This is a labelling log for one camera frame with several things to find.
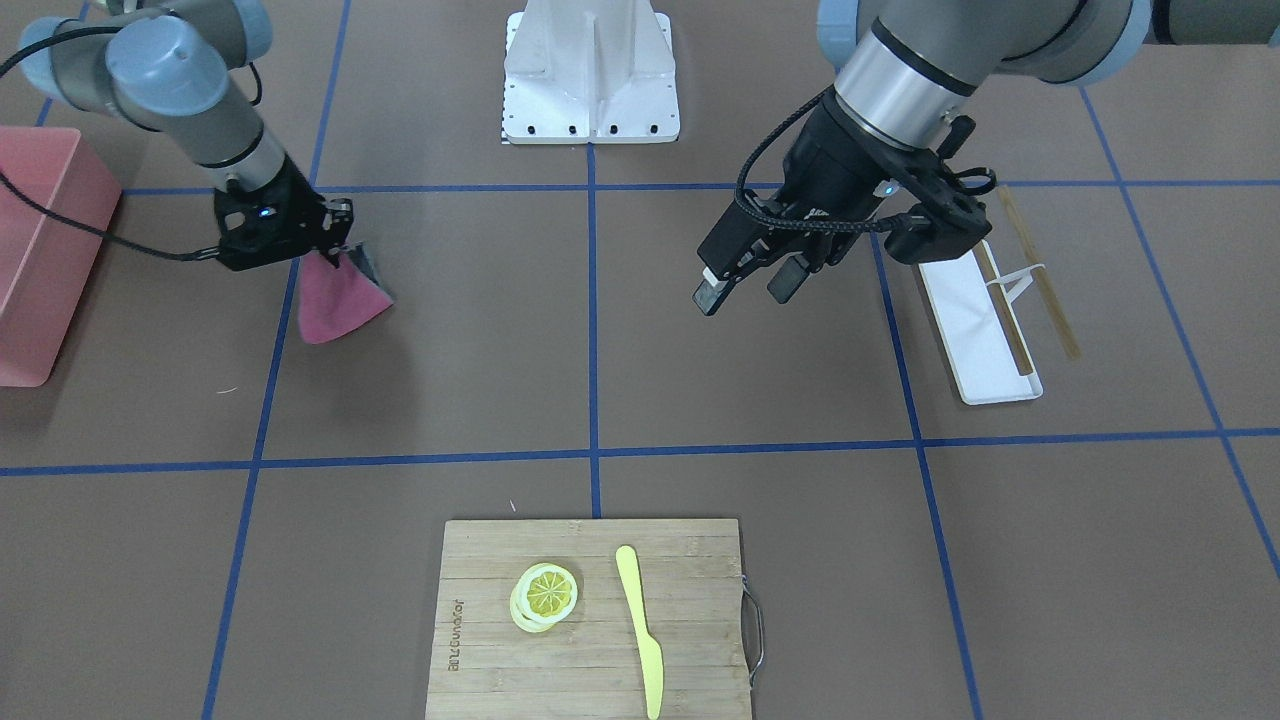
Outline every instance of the cutting board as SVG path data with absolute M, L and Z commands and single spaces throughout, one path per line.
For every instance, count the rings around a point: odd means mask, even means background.
M 640 559 L 666 666 L 663 719 L 751 717 L 737 520 L 453 520 L 444 529 L 428 720 L 644 720 L 640 653 L 613 555 Z M 579 601 L 550 630 L 511 621 L 536 562 L 573 573 Z

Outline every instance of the yellow knife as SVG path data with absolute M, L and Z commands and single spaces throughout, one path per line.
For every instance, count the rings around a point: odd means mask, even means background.
M 649 720 L 658 720 L 658 714 L 662 712 L 662 646 L 649 634 L 649 625 L 644 619 L 644 591 L 640 585 L 640 561 L 636 559 L 636 548 L 630 544 L 620 547 L 614 560 L 618 562 L 622 589 L 627 593 L 631 624 L 636 629 L 636 646 L 640 647 L 645 712 Z

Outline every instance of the gray robot arm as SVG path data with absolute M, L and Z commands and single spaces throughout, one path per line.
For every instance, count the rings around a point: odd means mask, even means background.
M 260 0 L 164 0 L 96 23 L 41 18 L 22 45 L 91 27 L 102 35 L 24 60 L 28 81 L 79 110 L 172 137 L 214 186 L 221 237 L 211 255 L 223 265 L 242 270 L 311 249 L 335 261 L 352 223 L 351 201 L 326 201 L 311 188 L 228 77 L 229 68 L 270 49 Z
M 803 109 L 813 114 L 786 156 L 782 187 L 768 200 L 744 187 L 762 145 L 699 246 L 707 269 L 694 301 L 707 315 L 746 275 L 778 260 L 786 261 L 769 292 L 786 302 L 869 231 L 887 234 L 884 249 L 900 263 L 968 252 L 991 231 L 975 197 L 995 176 L 955 173 L 946 161 L 973 132 L 960 113 L 992 73 L 1088 85 L 1120 69 L 1144 41 L 1276 45 L 1280 1 L 823 0 L 818 27 L 840 68 L 836 81 Z M 986 182 L 974 186 L 975 177 Z M 867 222 L 897 187 L 918 204 Z

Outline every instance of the pink bin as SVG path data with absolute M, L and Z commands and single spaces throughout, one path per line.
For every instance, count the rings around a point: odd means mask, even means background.
M 77 129 L 0 127 L 0 169 L 36 202 L 96 228 L 120 199 Z M 100 245 L 0 186 L 0 386 L 49 379 Z

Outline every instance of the white plastic bracket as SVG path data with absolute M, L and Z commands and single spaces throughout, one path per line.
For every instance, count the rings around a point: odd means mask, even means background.
M 995 279 L 986 279 L 975 255 L 978 252 L 989 263 Z M 957 260 L 920 265 L 920 277 L 942 334 L 951 374 L 965 404 L 1014 402 L 1044 395 L 1021 325 L 1012 313 L 1014 300 L 1034 282 L 1032 270 L 1042 266 L 1037 264 L 1001 275 L 987 241 Z M 992 293 L 988 287 L 998 288 L 998 293 Z M 1001 325 L 997 302 L 1007 307 L 1014 337 L 1009 337 Z M 1020 352 L 1030 366 L 1029 374 L 1019 372 L 1015 352 Z
M 507 19 L 503 141 L 680 136 L 671 19 L 649 0 L 529 0 Z

